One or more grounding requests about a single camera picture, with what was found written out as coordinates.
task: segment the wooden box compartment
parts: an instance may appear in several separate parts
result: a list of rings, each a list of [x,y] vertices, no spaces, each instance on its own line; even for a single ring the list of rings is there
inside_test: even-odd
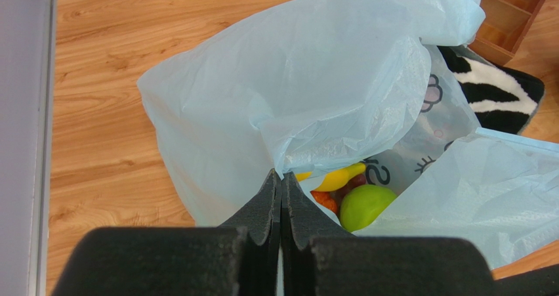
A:
[[[470,48],[499,65],[516,54],[545,0],[482,0],[486,19]]]

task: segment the black and white striped cloth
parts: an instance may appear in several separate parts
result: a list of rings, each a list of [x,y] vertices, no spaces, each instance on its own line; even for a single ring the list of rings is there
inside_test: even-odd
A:
[[[466,47],[439,47],[482,127],[518,134],[543,99],[540,79],[488,62]]]

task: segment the wood grain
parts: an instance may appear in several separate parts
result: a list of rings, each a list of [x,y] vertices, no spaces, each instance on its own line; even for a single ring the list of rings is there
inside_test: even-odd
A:
[[[229,25],[288,0],[58,0],[47,293],[99,226],[193,226],[157,151],[136,80]],[[548,0],[510,67],[547,97],[525,135],[559,142],[559,0]],[[552,245],[506,276],[559,263]]]

